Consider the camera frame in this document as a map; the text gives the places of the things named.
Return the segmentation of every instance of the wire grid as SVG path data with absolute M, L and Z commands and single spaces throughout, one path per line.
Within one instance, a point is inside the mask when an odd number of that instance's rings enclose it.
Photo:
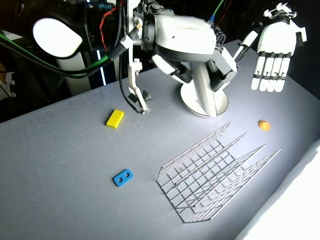
M 245 176 L 252 174 L 250 176 L 253 177 L 256 174 L 256 169 L 253 168 L 263 167 L 264 164 L 258 163 L 265 163 L 264 161 L 273 154 L 244 168 L 243 163 L 265 145 L 235 159 L 228 149 L 245 134 L 224 147 L 218 138 L 229 125 L 230 123 L 226 124 L 161 167 L 157 182 L 185 223 L 202 222 L 213 218 L 234 195 L 225 196 L 226 189 L 231 188 L 238 192 L 241 187 L 236 185 L 234 189 L 230 185 L 238 183 L 242 174 L 246 174 Z

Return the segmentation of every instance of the white robotic hand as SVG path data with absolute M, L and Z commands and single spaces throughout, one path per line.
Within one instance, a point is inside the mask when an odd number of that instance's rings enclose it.
M 281 92 L 284 88 L 290 58 L 297 44 L 297 35 L 307 41 L 306 29 L 298 27 L 292 19 L 297 16 L 286 4 L 279 3 L 276 9 L 264 12 L 265 17 L 274 23 L 265 27 L 261 33 L 257 53 L 258 60 L 254 70 L 251 89 L 265 92 Z

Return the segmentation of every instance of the blue block with two holes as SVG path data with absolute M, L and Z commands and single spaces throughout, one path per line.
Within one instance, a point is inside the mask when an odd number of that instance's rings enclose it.
M 113 181 L 118 187 L 121 187 L 133 177 L 134 177 L 133 173 L 129 169 L 126 169 L 120 174 L 118 174 L 117 176 L 115 176 L 113 178 Z

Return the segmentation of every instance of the gray table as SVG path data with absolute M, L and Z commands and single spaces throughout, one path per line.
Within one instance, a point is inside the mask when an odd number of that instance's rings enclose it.
M 114 83 L 0 124 L 0 239 L 233 239 L 320 135 L 320 101 L 289 77 L 281 93 L 250 90 L 255 61 L 248 51 L 218 118 L 188 111 L 180 85 L 153 69 L 138 78 L 153 96 L 148 116 Z M 113 109 L 125 112 L 117 130 L 105 126 Z M 213 220 L 183 223 L 156 183 L 160 167 L 228 122 L 222 143 L 248 133 L 235 157 L 282 151 Z M 117 187 L 126 168 L 134 177 Z

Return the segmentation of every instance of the green cable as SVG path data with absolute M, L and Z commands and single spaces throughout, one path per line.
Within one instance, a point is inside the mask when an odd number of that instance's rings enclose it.
M 222 4 L 223 2 L 224 2 L 224 0 L 221 0 L 221 2 L 219 3 L 219 5 L 216 7 L 216 9 L 215 9 L 215 11 L 214 11 L 213 15 L 216 15 L 216 13 L 217 13 L 218 9 L 220 8 L 220 6 L 221 6 L 221 4 Z
M 45 62 L 44 60 L 40 59 L 39 57 L 37 57 L 36 55 L 33 55 L 31 52 L 27 51 L 26 49 L 24 49 L 23 47 L 19 46 L 18 44 L 16 44 L 14 41 L 10 40 L 9 38 L 7 38 L 5 35 L 3 35 L 2 33 L 0 33 L 0 38 L 2 38 L 3 40 L 11 43 L 12 45 L 16 46 L 17 48 L 19 48 L 20 50 L 22 50 L 23 52 L 25 52 L 26 54 L 28 54 L 29 56 L 37 59 L 38 61 L 42 62 L 43 64 L 46 64 L 47 66 L 51 67 L 51 68 L 54 68 L 56 70 L 59 70 L 59 71 L 63 71 L 62 69 L 56 67 L 56 66 L 53 66 L 47 62 Z M 81 71 L 91 71 L 95 68 L 97 68 L 97 66 L 99 66 L 100 64 L 103 64 L 105 62 L 107 62 L 107 60 L 109 59 L 109 57 L 107 55 L 103 56 L 100 60 L 94 62 L 93 64 L 85 67 L 84 69 L 82 69 Z

